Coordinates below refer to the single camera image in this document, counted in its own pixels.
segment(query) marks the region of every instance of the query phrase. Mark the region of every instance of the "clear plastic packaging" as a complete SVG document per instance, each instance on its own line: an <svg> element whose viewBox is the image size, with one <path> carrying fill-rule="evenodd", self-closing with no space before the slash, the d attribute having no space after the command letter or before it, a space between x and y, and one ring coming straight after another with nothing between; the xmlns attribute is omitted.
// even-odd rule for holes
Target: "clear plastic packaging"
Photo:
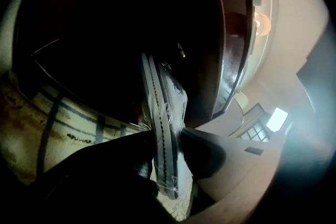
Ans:
<svg viewBox="0 0 336 224"><path fill-rule="evenodd" d="M187 95L168 64L142 54L142 69L145 105L156 136L156 183L161 194L177 199L190 181L180 144Z"/></svg>

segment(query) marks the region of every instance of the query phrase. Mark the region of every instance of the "window grid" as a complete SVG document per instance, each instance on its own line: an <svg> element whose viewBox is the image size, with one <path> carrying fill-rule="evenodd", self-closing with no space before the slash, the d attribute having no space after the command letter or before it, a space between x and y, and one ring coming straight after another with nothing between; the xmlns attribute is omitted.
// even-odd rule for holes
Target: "window grid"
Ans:
<svg viewBox="0 0 336 224"><path fill-rule="evenodd" d="M246 139L242 138L242 136L245 135L245 134L248 135L249 140L269 142L269 139L270 139L269 135L266 132L265 127L263 126L263 124L260 121L257 121L252 128L248 129L245 133L241 134L238 138L246 140Z"/></svg>

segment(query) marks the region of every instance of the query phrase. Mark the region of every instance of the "light fixture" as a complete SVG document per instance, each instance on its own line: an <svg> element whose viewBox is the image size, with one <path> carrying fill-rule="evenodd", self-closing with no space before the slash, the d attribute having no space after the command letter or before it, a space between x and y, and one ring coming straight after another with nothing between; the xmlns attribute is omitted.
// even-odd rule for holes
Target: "light fixture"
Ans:
<svg viewBox="0 0 336 224"><path fill-rule="evenodd" d="M254 20L257 25L257 36L265 36L271 31L271 21L265 14L254 12Z"/></svg>
<svg viewBox="0 0 336 224"><path fill-rule="evenodd" d="M266 126L273 132L277 132L281 129L283 124L286 121L286 118L288 116L288 113L286 111L283 111L279 108L276 108L274 110L273 115L267 122Z"/></svg>

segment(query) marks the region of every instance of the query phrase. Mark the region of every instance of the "bright window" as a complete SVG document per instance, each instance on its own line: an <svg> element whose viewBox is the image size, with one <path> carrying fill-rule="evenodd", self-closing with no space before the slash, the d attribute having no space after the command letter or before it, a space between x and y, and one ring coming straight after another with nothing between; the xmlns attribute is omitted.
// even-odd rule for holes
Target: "bright window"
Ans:
<svg viewBox="0 0 336 224"><path fill-rule="evenodd" d="M268 123L266 124L266 126L271 131L277 132L281 129L281 127L285 123L287 116L288 116L288 113L286 111L276 108L274 110L273 115L271 116Z"/></svg>

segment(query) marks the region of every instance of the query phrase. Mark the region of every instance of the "wall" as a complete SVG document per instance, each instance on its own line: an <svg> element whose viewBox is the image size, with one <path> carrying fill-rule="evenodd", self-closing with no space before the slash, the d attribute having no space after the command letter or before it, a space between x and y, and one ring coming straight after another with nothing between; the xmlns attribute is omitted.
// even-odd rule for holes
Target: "wall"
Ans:
<svg viewBox="0 0 336 224"><path fill-rule="evenodd" d="M243 111L236 100L233 99L224 114L197 127L196 129L220 136L229 136L236 132L242 126L243 122Z"/></svg>
<svg viewBox="0 0 336 224"><path fill-rule="evenodd" d="M243 89L249 108L260 102L272 113L278 106L292 119L313 113L296 74L323 33L328 10L323 0L279 0L274 40L260 74Z"/></svg>
<svg viewBox="0 0 336 224"><path fill-rule="evenodd" d="M245 64L244 78L240 83L243 88L251 82L256 73L263 67L273 41L278 20L279 0L261 0L261 6L255 6L255 12L270 18L272 29L267 36L257 36L253 44L252 54Z"/></svg>
<svg viewBox="0 0 336 224"><path fill-rule="evenodd" d="M244 223L255 209L277 169L284 132L270 143L259 143L221 137L226 161L213 177L199 180L200 187L216 203L188 218L184 223ZM262 148L261 156L245 152L248 146Z"/></svg>

